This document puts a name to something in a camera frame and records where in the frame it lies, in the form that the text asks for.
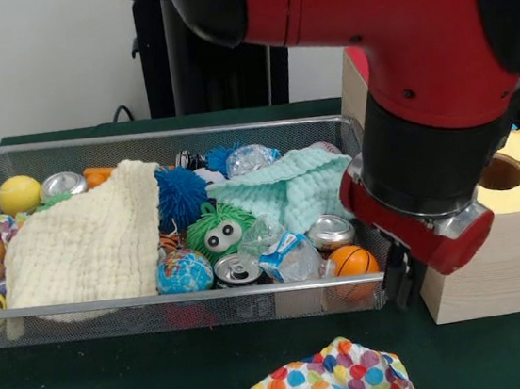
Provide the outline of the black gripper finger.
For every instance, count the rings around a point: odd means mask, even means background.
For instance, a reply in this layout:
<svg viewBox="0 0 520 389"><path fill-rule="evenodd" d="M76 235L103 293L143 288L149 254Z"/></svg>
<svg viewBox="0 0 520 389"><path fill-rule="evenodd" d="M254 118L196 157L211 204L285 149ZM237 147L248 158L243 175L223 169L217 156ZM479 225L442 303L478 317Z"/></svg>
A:
<svg viewBox="0 0 520 389"><path fill-rule="evenodd" d="M411 293L406 253L406 247L394 241L389 248L384 271L383 290L397 307L406 307Z"/></svg>
<svg viewBox="0 0 520 389"><path fill-rule="evenodd" d="M415 258L410 251L403 253L405 305L411 306L419 299L422 284L426 277L427 266Z"/></svg>

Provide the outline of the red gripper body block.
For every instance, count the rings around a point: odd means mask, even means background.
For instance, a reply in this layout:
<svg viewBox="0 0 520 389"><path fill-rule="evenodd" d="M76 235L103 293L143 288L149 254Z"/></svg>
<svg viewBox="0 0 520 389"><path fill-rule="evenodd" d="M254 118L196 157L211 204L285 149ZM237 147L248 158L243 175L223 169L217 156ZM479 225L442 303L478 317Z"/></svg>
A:
<svg viewBox="0 0 520 389"><path fill-rule="evenodd" d="M400 214L373 199L360 173L360 167L343 172L339 191L343 206L363 224L391 236L413 258L442 275L467 265L491 232L495 215L478 202L454 217L426 221Z"/></svg>

